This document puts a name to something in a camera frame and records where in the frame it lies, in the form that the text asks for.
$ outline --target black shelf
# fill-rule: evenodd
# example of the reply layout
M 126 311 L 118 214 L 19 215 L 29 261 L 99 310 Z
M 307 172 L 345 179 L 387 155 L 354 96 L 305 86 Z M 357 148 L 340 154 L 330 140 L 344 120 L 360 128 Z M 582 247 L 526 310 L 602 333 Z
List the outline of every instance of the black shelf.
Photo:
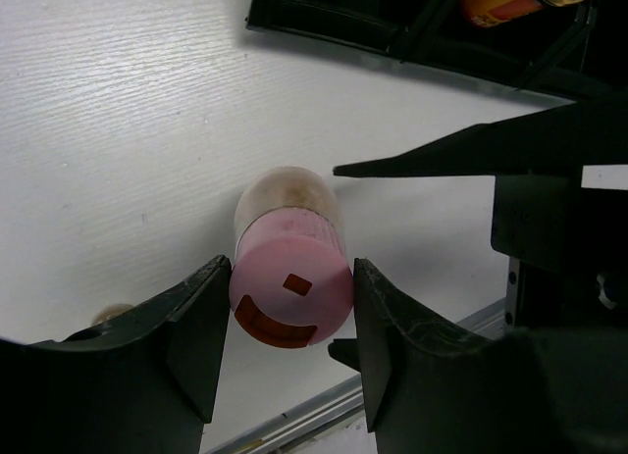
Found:
M 628 0 L 587 0 L 489 29 L 458 0 L 253 0 L 248 27 L 362 50 L 571 99 L 628 86 Z

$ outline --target wood grain surface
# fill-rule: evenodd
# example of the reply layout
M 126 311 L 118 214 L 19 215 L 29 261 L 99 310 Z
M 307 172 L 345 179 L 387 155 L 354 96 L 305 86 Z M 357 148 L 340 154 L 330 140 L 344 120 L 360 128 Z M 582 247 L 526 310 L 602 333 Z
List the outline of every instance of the wood grain surface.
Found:
M 349 255 L 446 317 L 503 296 L 491 178 L 331 169 L 559 102 L 247 32 L 249 2 L 0 0 L 0 334 L 64 338 L 233 256 L 238 196 L 278 165 L 328 178 Z M 277 350 L 231 322 L 202 451 L 349 376 L 324 344 Z

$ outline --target pink bottle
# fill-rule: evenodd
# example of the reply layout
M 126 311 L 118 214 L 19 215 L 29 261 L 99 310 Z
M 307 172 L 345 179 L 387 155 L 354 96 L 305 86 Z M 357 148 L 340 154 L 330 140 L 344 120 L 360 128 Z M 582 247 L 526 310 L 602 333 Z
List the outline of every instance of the pink bottle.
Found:
M 336 195 L 302 168 L 271 170 L 235 210 L 235 267 L 229 297 L 253 337 L 302 348 L 334 334 L 353 306 L 353 277 Z

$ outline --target white wooden surface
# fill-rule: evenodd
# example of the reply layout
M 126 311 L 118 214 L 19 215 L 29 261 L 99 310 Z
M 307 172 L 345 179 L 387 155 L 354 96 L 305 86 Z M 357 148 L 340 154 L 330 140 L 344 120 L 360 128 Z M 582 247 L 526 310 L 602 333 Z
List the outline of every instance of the white wooden surface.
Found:
M 557 101 L 244 30 L 250 0 L 0 0 L 0 334 L 62 339 L 218 253 L 257 174 L 399 153 Z M 503 295 L 493 180 L 334 179 L 351 257 L 458 320 Z M 351 335 L 348 323 L 341 331 Z M 349 377 L 232 322 L 203 450 Z

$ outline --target pink cap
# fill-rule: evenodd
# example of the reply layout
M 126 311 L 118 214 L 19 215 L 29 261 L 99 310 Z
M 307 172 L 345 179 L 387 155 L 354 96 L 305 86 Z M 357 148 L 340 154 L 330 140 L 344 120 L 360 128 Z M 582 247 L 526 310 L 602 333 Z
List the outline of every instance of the pink cap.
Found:
M 229 294 L 235 318 L 260 341 L 283 348 L 323 341 L 353 306 L 342 239 L 313 211 L 271 211 L 242 235 Z

